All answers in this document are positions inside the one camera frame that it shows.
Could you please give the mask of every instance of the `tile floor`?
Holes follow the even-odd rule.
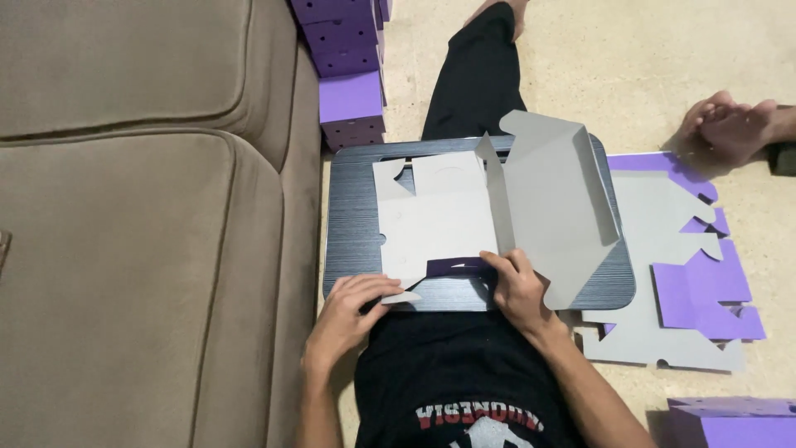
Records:
[[[480,3],[395,0],[384,25],[386,141],[419,139],[447,40]],[[656,151],[689,105],[716,90],[796,104],[793,17],[791,0],[531,0],[517,42],[521,92],[531,112],[585,123],[609,154]],[[662,441],[666,397],[796,397],[796,179],[755,163],[714,183],[769,339],[745,345],[747,370],[734,375],[596,364]],[[353,446],[358,416],[351,369],[343,371],[341,418]]]

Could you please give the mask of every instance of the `brown couch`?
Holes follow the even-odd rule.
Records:
[[[292,445],[318,80],[284,0],[0,6],[0,446]]]

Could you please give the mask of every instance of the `brushed metal surface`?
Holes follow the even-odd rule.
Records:
[[[635,294],[633,270],[627,254],[624,233],[616,206],[614,187],[608,171],[603,144],[594,136],[600,174],[606,185],[611,211],[618,223],[619,242],[580,291],[570,309],[617,309],[630,303]],[[493,136],[492,144],[501,156],[509,154],[514,136]],[[323,274],[323,295],[338,277],[358,273],[381,272],[376,188],[373,185],[373,162],[421,157],[453,151],[475,149],[479,138],[434,140],[427,142],[388,143],[344,149],[332,160],[329,189],[329,218],[326,224],[326,270]],[[412,167],[408,164],[398,183],[414,192]],[[441,277],[428,278],[412,290],[423,300],[401,304],[396,311],[485,311],[493,308],[492,291],[496,278]]]

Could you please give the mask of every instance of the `leg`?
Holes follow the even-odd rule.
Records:
[[[520,62],[513,44],[527,0],[487,0],[483,11],[448,42],[431,96],[422,140],[502,136],[500,119],[527,110],[520,97]]]

